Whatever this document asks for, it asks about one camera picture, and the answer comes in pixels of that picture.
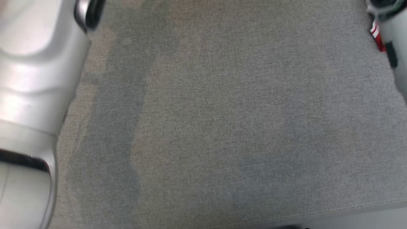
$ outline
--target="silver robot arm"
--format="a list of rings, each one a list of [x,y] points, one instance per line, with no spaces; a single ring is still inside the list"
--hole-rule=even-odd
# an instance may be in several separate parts
[[[367,0],[379,22],[397,90],[407,103],[407,0]]]
[[[104,0],[0,0],[0,228],[45,229],[57,138]]]

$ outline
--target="red and white package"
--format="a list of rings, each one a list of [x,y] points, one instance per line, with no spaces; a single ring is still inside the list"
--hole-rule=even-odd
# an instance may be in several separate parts
[[[380,35],[380,28],[379,28],[379,24],[377,23],[376,20],[373,20],[373,24],[372,24],[372,28],[370,30],[371,35],[374,38],[374,41],[377,44],[377,47],[379,48],[379,50],[381,52],[385,52],[386,51],[386,46],[383,44],[382,40],[381,40],[381,35]]]

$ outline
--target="fabric surface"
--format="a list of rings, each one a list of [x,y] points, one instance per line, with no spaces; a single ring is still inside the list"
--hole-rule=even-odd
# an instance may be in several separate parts
[[[251,228],[407,206],[407,108],[363,0],[108,1],[52,229]]]

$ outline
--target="stitching thread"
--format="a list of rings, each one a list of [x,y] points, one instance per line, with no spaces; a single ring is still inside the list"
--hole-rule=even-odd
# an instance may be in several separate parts
[[[307,215],[317,216],[317,215],[324,215],[324,214],[329,214],[329,213],[333,213],[333,212],[349,211],[349,210],[352,210],[353,208],[364,207],[365,205],[370,205],[369,207],[371,207],[371,206],[376,206],[376,205],[381,205],[381,204],[386,204],[386,203],[397,203],[397,202],[403,202],[403,201],[407,201],[407,197],[390,199],[390,200],[381,200],[381,201],[376,201],[376,202],[371,202],[371,203],[353,205],[353,206],[349,206],[349,207],[340,207],[340,208],[329,209],[329,210],[324,210],[324,211],[315,211],[315,212],[310,212],[310,213],[295,214],[295,215],[289,215],[289,216],[279,216],[279,217],[268,218],[268,219],[263,219],[263,220],[253,220],[253,221],[248,221],[248,222],[234,223],[234,224],[215,226],[215,227],[205,227],[203,229],[231,228],[231,227],[243,226],[243,225],[249,226],[249,225],[259,224],[261,222],[265,223],[265,222],[271,222],[271,221],[278,221],[278,220],[282,220],[282,219],[290,219],[290,218],[293,218],[296,216],[307,216]]]

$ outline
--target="gray fabric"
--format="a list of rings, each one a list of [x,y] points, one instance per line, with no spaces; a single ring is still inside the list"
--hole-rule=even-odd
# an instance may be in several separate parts
[[[52,229],[242,228],[407,206],[407,109],[363,0],[107,3]]]

